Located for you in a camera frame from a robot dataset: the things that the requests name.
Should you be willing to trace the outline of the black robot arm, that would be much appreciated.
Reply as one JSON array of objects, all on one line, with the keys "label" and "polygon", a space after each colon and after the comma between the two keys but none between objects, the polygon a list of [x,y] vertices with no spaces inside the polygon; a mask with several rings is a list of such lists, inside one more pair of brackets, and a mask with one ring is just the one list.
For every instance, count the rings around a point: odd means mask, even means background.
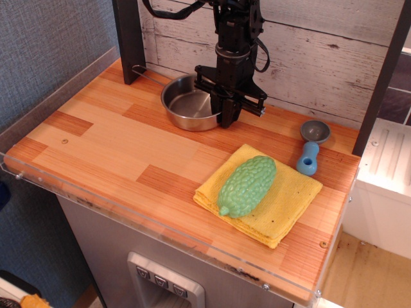
[{"label": "black robot arm", "polygon": [[218,42],[216,67],[198,65],[195,87],[210,94],[211,111],[222,128],[237,121],[242,110],[262,116],[267,94],[253,80],[270,65],[267,47],[258,36],[264,18],[259,1],[210,1]]}]

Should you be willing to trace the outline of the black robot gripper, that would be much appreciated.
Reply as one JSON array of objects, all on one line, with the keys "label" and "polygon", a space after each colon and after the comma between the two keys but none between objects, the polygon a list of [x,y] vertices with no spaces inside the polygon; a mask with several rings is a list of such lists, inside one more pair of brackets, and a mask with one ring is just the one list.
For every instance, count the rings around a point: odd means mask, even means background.
[{"label": "black robot gripper", "polygon": [[210,93],[211,112],[222,113],[222,128],[238,120],[241,110],[256,116],[265,113],[266,93],[253,80],[256,55],[224,57],[219,55],[216,67],[198,65],[196,86]]}]

